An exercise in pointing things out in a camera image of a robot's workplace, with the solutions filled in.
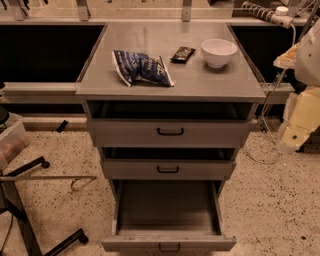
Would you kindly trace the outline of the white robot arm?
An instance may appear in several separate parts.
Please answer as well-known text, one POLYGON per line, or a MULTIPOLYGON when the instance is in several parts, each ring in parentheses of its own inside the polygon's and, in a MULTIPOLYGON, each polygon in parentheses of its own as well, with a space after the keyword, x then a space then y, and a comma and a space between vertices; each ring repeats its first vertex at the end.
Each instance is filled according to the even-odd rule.
POLYGON ((287 99, 278 133, 278 151, 293 153, 320 126, 320 20, 273 65, 293 69, 295 79, 306 85, 301 93, 293 93, 287 99))

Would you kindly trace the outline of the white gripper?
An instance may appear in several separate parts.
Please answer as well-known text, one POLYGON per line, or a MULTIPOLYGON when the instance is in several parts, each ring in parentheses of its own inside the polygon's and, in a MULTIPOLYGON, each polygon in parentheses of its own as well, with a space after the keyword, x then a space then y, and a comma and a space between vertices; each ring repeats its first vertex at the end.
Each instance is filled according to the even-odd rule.
POLYGON ((298 150, 320 126, 320 88, 307 87, 300 94, 291 93, 283 119, 278 131, 277 150, 290 154, 298 150))

